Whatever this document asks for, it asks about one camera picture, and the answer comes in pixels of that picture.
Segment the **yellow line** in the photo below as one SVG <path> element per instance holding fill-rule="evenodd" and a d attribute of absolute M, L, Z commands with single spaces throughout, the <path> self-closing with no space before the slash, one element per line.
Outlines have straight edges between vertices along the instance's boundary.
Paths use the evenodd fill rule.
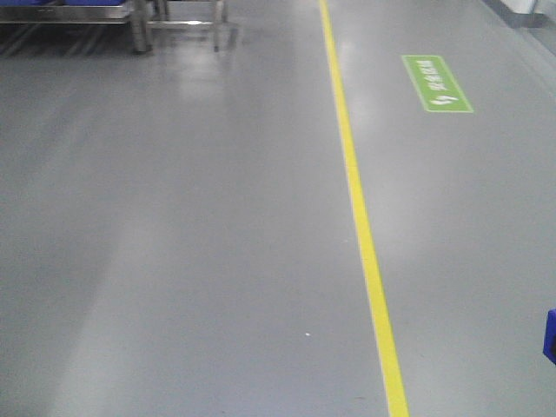
<path fill-rule="evenodd" d="M 322 28 L 328 53 L 328 66 L 332 78 L 332 87 L 336 104 L 336 113 L 340 127 L 341 143 L 344 150 L 347 183 L 351 195 L 355 228 L 359 240 L 361 262 L 367 296 L 373 317 L 374 335 L 381 359 L 382 377 L 386 390 L 388 412 L 391 417 L 408 417 L 407 399 L 401 378 L 400 363 L 396 353 L 392 325 L 388 314 L 386 296 L 382 285 L 381 272 L 376 259 L 373 237 L 367 216 L 365 197 L 361 187 L 357 155 L 355 154 L 354 138 L 349 123 L 348 106 L 341 80 L 340 64 L 336 55 L 334 34 L 330 22 L 327 0 L 319 0 L 321 5 Z"/>

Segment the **metal table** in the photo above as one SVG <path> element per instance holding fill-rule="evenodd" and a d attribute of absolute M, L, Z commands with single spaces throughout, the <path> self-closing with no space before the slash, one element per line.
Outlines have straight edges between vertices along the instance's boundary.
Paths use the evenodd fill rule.
<path fill-rule="evenodd" d="M 212 4 L 211 21 L 176 21 L 170 19 L 168 0 L 154 0 L 155 13 L 149 10 L 147 0 L 126 0 L 118 6 L 68 6 L 55 0 L 42 6 L 0 6 L 0 24 L 13 23 L 79 23 L 124 24 L 131 23 L 134 50 L 152 50 L 152 29 L 183 29 L 209 27 L 213 32 L 214 48 L 220 48 L 220 28 L 228 21 L 228 5 L 225 0 L 204 1 Z"/>

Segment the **epoxy floor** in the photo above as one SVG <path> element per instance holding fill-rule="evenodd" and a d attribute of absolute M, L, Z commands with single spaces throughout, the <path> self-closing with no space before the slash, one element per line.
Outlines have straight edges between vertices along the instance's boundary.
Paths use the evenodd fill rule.
<path fill-rule="evenodd" d="M 553 92 L 479 1 L 330 7 L 411 415 L 552 415 Z M 318 2 L 230 20 L 4 50 L 1 415 L 387 416 Z"/>

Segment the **green floor sign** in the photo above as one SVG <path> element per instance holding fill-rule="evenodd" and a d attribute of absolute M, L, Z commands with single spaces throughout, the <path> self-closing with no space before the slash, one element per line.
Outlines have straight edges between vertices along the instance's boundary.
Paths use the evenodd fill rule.
<path fill-rule="evenodd" d="M 473 107 L 442 56 L 404 55 L 402 58 L 426 111 L 473 113 Z"/>

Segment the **blue object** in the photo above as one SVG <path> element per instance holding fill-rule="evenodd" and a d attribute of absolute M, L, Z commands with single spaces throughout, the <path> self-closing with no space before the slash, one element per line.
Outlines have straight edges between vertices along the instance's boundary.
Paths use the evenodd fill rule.
<path fill-rule="evenodd" d="M 0 0 L 0 6 L 42 6 L 52 0 Z"/>
<path fill-rule="evenodd" d="M 556 308 L 550 310 L 546 318 L 545 348 L 543 353 L 556 364 Z"/>
<path fill-rule="evenodd" d="M 119 6 L 124 1 L 125 0 L 66 0 L 65 3 L 68 6 Z"/>

